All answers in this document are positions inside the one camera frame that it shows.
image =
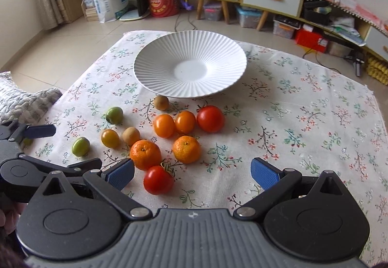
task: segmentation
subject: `red box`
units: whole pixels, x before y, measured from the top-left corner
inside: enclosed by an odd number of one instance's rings
[[[325,53],[329,43],[329,41],[323,38],[321,34],[307,31],[303,28],[296,31],[295,42],[300,46],[305,46],[322,53]]]

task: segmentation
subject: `baseboard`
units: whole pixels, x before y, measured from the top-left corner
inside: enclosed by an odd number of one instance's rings
[[[30,49],[34,44],[41,40],[47,34],[46,30],[41,30],[35,36],[33,36],[24,46],[22,46],[18,52],[16,52],[5,65],[0,68],[1,72],[9,71],[10,68]]]

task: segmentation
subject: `gray knitted cushion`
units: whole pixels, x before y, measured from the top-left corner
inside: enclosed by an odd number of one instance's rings
[[[16,86],[11,72],[0,73],[0,123],[19,119],[35,125],[61,96],[57,88],[25,92]]]

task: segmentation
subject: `ribbed plate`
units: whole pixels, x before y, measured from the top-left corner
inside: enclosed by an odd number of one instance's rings
[[[181,31],[160,37],[137,55],[133,70],[146,89],[163,96],[195,98],[237,82],[246,69],[244,50],[210,31]]]

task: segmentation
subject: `blue lid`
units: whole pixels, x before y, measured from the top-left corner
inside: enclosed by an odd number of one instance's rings
[[[244,9],[241,8],[240,5],[235,4],[235,6],[236,6],[236,9],[237,9],[237,11],[238,11],[238,13],[240,15],[261,17],[261,15],[263,13],[262,11],[260,11],[260,9],[244,10]]]

